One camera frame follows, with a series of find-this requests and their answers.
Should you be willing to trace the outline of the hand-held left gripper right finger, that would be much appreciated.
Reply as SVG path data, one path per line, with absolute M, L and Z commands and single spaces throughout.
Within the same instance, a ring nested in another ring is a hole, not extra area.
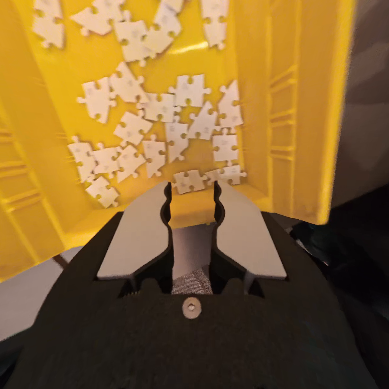
M 231 279 L 245 293 L 257 278 L 285 280 L 287 273 L 260 209 L 227 183 L 214 182 L 216 225 L 212 232 L 212 291 L 221 293 Z

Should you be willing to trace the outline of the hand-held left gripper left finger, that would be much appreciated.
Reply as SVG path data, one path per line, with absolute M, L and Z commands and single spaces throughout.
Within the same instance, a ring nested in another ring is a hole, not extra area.
M 171 201 L 172 185 L 163 181 L 125 208 L 97 279 L 125 279 L 133 291 L 139 291 L 144 280 L 154 279 L 163 293 L 172 292 Z

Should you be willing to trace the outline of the yellow box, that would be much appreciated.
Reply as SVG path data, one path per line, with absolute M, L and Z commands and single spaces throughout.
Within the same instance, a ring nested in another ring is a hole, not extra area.
M 82 36 L 70 15 L 92 1 L 1 1 L 1 282 L 83 246 L 117 212 L 101 208 L 78 181 L 67 145 L 116 143 L 131 105 L 118 101 L 107 124 L 76 102 L 81 84 L 109 76 L 122 60 L 114 32 Z M 158 1 L 126 1 L 149 27 Z M 130 68 L 147 91 L 178 75 L 205 74 L 216 107 L 237 80 L 244 123 L 236 128 L 247 177 L 238 190 L 262 211 L 313 224 L 328 221 L 344 105 L 355 1 L 187 1 L 182 33 L 167 53 Z M 113 186 L 119 210 L 173 173 L 213 163 L 211 142 L 194 140 L 185 161 L 162 176 Z M 209 223 L 211 189 L 178 194 L 172 228 Z

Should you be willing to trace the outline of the batch of white puzzle pieces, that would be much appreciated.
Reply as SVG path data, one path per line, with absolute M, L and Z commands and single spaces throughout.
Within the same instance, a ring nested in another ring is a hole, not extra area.
M 237 80 L 220 87 L 221 99 L 215 107 L 205 74 L 178 75 L 165 93 L 152 93 L 144 76 L 130 68 L 131 64 L 145 66 L 167 53 L 182 33 L 180 13 L 187 1 L 158 1 L 149 27 L 132 18 L 125 2 L 92 1 L 70 15 L 82 36 L 114 32 L 122 52 L 122 60 L 109 76 L 81 84 L 82 95 L 76 102 L 100 124 L 108 123 L 118 101 L 132 106 L 113 130 L 114 145 L 99 142 L 93 146 L 77 135 L 71 137 L 67 148 L 85 192 L 101 208 L 117 207 L 120 194 L 112 180 L 120 184 L 138 178 L 140 170 L 145 170 L 147 178 L 161 177 L 167 164 L 185 161 L 194 140 L 211 142 L 213 163 L 225 166 L 204 173 L 199 169 L 173 173 L 172 185 L 178 194 L 204 190 L 216 181 L 241 184 L 247 173 L 238 164 L 236 128 L 244 121 Z

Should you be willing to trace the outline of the person's dark trousers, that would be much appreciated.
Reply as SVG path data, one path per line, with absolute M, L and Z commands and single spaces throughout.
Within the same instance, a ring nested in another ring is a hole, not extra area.
M 378 388 L 389 388 L 388 200 L 387 184 L 290 232 L 331 284 Z

